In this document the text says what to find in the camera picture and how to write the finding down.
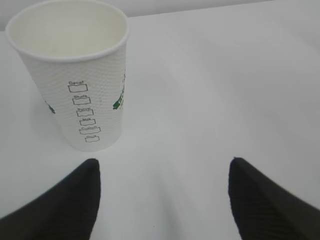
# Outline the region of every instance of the white wall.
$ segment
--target white wall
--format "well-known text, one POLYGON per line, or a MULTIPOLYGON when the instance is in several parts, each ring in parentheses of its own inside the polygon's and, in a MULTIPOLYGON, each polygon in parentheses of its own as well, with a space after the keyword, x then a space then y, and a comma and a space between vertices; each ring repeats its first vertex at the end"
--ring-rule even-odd
MULTIPOLYGON (((20 10, 43 0, 0 0, 0 31, 20 10)), ((128 16, 141 16, 183 10, 218 7, 264 0, 102 0, 122 9, 128 16)))

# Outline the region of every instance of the paper cup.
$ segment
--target paper cup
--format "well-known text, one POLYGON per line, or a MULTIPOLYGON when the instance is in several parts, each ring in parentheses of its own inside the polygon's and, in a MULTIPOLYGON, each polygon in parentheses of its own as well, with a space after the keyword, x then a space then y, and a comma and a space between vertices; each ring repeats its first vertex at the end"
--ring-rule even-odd
POLYGON ((129 35, 122 11, 46 1, 17 14, 5 33, 73 147, 93 152, 119 138, 129 35))

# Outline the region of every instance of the white surface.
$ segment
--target white surface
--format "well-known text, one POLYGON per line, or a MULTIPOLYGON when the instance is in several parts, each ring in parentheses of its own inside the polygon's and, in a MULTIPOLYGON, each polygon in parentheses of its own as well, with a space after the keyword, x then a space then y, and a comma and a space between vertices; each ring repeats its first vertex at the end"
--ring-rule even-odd
POLYGON ((234 156, 320 208, 320 55, 306 37, 320 34, 313 4, 130 22, 124 133, 96 153, 64 142, 1 36, 1 216, 92 157, 102 179, 92 240, 239 240, 227 194, 234 156))
MULTIPOLYGON (((0 31, 10 18, 22 9, 44 0, 0 0, 0 31)), ((263 0, 101 0, 123 10, 128 16, 194 10, 233 4, 262 2, 263 0)))

